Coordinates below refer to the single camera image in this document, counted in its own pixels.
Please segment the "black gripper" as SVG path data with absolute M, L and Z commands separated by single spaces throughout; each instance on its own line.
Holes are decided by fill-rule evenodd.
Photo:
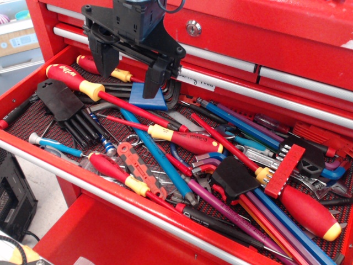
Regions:
M 96 68 L 108 78 L 123 53 L 148 65 L 143 98 L 156 96 L 165 78 L 176 77 L 185 49 L 167 32 L 166 1 L 113 1 L 111 8 L 86 4 L 84 32 Z

